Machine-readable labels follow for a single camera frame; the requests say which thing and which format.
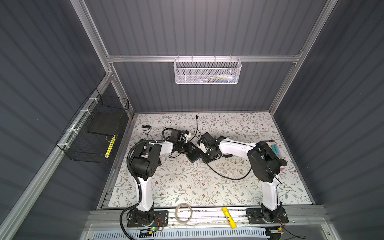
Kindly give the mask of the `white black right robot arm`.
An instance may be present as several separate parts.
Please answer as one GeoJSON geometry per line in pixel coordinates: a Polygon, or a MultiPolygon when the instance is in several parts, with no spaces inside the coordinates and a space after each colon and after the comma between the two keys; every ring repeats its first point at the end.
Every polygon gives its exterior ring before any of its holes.
{"type": "Polygon", "coordinates": [[[249,161],[251,169],[258,180],[262,182],[262,206],[268,211],[275,211],[281,205],[278,197],[276,176],[281,168],[287,166],[287,161],[279,158],[265,141],[258,143],[242,143],[227,140],[221,136],[218,139],[201,137],[198,147],[203,151],[202,159],[206,163],[217,160],[223,155],[234,155],[249,161]]]}

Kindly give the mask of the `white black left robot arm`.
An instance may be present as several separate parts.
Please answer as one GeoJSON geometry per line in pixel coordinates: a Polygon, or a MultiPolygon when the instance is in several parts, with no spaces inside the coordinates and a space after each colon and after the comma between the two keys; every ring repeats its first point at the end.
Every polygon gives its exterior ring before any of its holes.
{"type": "Polygon", "coordinates": [[[138,202],[132,207],[136,215],[154,215],[152,177],[157,168],[162,165],[160,156],[173,152],[185,154],[192,162],[200,159],[203,153],[193,143],[166,140],[140,140],[129,150],[126,164],[137,184],[138,202]]]}

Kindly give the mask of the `coloured marker pack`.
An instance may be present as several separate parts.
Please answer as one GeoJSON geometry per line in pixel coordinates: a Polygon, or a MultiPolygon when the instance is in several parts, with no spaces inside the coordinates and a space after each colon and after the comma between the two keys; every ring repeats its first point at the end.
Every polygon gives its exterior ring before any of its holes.
{"type": "Polygon", "coordinates": [[[274,141],[274,140],[269,140],[269,141],[267,141],[267,144],[270,146],[270,148],[273,150],[273,152],[276,154],[276,156],[277,156],[278,158],[281,158],[281,157],[282,157],[281,152],[280,152],[280,150],[279,150],[279,146],[278,146],[278,144],[277,144],[276,141],[274,141]]]}

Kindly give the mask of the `yellow marker in black basket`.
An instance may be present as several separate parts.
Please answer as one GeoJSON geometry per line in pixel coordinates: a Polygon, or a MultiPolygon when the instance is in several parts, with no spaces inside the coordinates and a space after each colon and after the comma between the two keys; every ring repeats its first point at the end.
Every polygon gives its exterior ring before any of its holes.
{"type": "Polygon", "coordinates": [[[106,150],[106,153],[105,153],[105,158],[108,159],[111,155],[111,152],[113,150],[113,147],[114,147],[114,143],[116,141],[116,138],[117,138],[117,135],[113,135],[113,137],[111,138],[111,140],[109,141],[109,146],[106,150]]]}

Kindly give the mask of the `pink black tape roll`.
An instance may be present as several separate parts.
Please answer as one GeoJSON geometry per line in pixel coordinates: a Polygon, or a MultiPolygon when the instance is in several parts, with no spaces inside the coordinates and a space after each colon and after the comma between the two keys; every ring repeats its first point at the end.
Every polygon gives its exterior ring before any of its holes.
{"type": "Polygon", "coordinates": [[[280,171],[282,172],[288,165],[288,162],[285,159],[279,159],[280,171]]]}

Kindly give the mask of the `yellow glue stick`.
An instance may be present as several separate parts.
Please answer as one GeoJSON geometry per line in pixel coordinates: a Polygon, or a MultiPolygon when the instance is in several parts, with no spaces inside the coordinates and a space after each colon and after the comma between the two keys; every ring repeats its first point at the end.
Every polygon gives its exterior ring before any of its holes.
{"type": "Polygon", "coordinates": [[[237,224],[235,223],[234,219],[232,218],[229,210],[227,207],[222,208],[222,211],[227,219],[227,222],[230,224],[232,229],[235,229],[237,227],[237,224]]]}

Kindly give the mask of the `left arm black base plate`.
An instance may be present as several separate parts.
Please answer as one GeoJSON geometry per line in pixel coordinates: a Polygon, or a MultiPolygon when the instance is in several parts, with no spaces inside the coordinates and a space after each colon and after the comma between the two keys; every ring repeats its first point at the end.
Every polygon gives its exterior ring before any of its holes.
{"type": "Polygon", "coordinates": [[[166,227],[168,225],[169,211],[130,211],[127,215],[128,228],[139,227],[166,227]]]}

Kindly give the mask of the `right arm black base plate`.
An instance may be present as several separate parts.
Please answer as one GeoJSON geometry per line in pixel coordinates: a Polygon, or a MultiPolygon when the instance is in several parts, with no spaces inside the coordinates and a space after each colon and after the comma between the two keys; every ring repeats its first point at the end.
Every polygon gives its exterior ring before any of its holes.
{"type": "Polygon", "coordinates": [[[287,224],[289,222],[288,215],[282,206],[278,206],[273,211],[264,206],[248,208],[246,215],[250,224],[287,224]]]}

